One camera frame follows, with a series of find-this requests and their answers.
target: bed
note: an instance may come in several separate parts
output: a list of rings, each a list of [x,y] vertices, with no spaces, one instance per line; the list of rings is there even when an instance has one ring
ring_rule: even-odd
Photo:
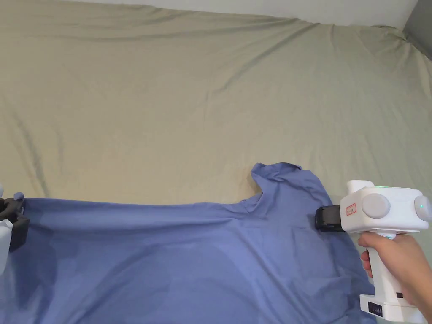
[[[257,162],[432,194],[432,63],[397,29],[3,0],[0,41],[7,197],[236,203]]]

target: gripper handle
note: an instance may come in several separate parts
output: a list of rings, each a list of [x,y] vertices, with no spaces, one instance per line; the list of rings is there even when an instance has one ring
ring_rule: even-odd
[[[375,249],[368,248],[368,252],[375,286],[375,296],[386,302],[399,303],[401,299],[403,300],[400,283],[388,271]]]

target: sticker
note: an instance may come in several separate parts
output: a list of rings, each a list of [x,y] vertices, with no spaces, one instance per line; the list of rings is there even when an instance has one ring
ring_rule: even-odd
[[[347,208],[345,208],[345,211],[347,216],[355,214],[357,212],[356,204],[353,203],[351,206],[348,206]]]

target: hand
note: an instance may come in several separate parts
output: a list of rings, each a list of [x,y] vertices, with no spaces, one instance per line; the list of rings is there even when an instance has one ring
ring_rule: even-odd
[[[376,233],[365,232],[360,236],[359,245],[378,252],[384,265],[399,281],[406,301],[417,306],[427,318],[424,311],[430,312],[432,306],[428,292],[432,287],[432,270],[416,240],[409,235],[397,235],[390,240]],[[372,277],[367,251],[362,253],[361,259],[366,272]]]

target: blue shirt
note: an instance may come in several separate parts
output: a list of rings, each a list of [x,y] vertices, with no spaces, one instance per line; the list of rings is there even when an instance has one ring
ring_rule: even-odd
[[[256,164],[262,193],[232,205],[27,199],[27,243],[0,277],[11,324],[375,323],[346,233],[314,228],[317,177]]]

